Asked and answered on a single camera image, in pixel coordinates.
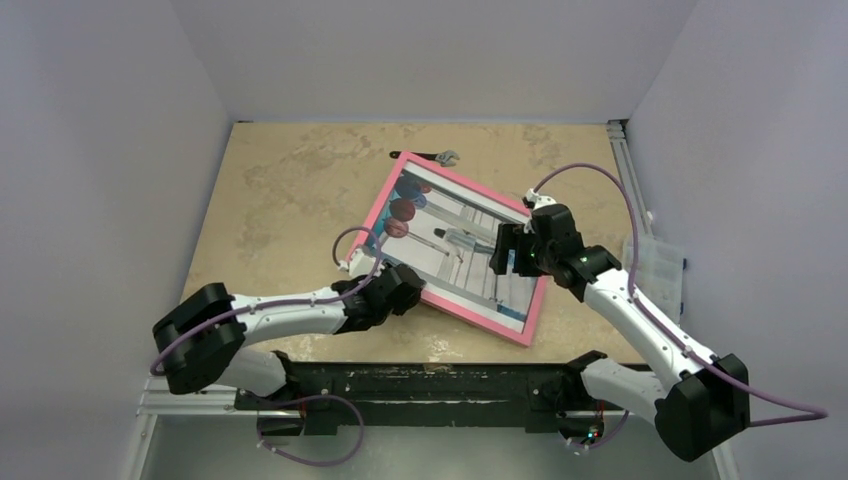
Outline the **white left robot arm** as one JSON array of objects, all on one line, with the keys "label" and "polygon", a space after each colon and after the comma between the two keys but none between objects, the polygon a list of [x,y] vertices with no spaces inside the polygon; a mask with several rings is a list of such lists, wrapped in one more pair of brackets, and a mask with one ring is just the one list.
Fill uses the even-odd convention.
[{"label": "white left robot arm", "polygon": [[374,276],[265,299],[231,294],[224,284],[210,283],[153,326],[158,356],[150,371],[165,378],[175,395],[219,384],[284,409],[298,395],[291,362],[282,353],[261,353],[254,344],[367,331],[416,306],[425,285],[410,266],[391,263],[381,265]]}]

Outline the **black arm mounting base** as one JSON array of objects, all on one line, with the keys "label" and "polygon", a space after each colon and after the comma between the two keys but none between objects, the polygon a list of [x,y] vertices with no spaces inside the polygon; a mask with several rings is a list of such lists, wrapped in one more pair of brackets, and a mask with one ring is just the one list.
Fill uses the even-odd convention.
[{"label": "black arm mounting base", "polygon": [[591,398],[581,370],[602,354],[560,364],[293,362],[295,384],[260,398],[239,389],[263,434],[334,435],[341,426],[518,428],[583,444],[612,430],[620,407]]}]

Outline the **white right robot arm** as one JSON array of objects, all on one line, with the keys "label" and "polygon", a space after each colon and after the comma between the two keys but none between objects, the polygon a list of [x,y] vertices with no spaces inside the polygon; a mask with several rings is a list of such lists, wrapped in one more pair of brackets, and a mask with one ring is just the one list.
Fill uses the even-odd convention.
[{"label": "white right robot arm", "polygon": [[609,358],[590,361],[561,381],[569,404],[616,404],[649,421],[668,450],[686,462],[750,426],[747,366],[691,338],[631,283],[613,254],[585,245],[565,205],[536,207],[524,224],[501,224],[489,266],[497,275],[551,277],[607,320],[650,368],[638,372]]}]

